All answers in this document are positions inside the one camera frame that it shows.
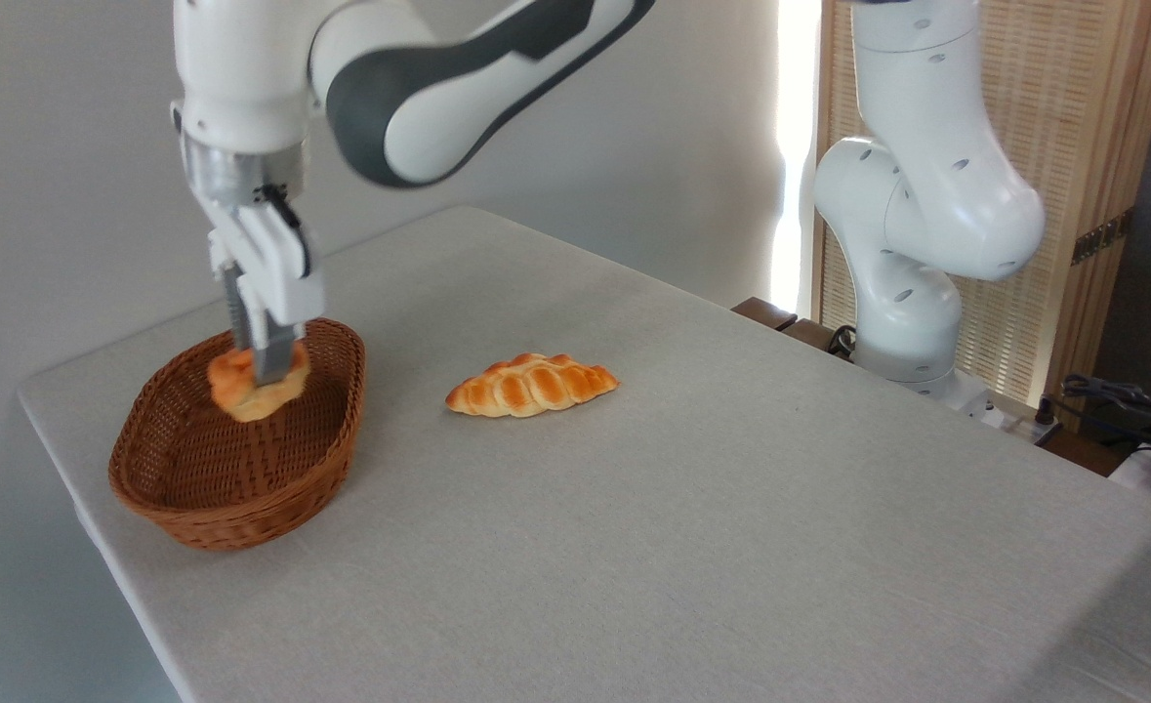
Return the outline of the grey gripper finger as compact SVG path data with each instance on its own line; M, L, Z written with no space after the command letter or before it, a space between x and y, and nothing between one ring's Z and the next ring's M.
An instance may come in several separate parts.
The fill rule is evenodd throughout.
M258 388L277 384L290 373L294 344L300 339L302 324L262 324L251 330L254 380Z
M230 321L234 347L238 351L245 351L245 349L251 347L251 333L247 310L243 298L241 298L239 285L237 285L241 274L243 274L241 267L231 263L231 266L227 266L220 272L220 280L224 288L226 307L228 311L228 321Z

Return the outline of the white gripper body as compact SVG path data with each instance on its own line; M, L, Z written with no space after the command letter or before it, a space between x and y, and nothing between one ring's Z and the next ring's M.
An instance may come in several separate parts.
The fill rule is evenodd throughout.
M325 311L322 258L317 237L285 200L246 205L206 201L213 223L209 263L215 277L241 267L241 298L250 333L262 324L304 324Z

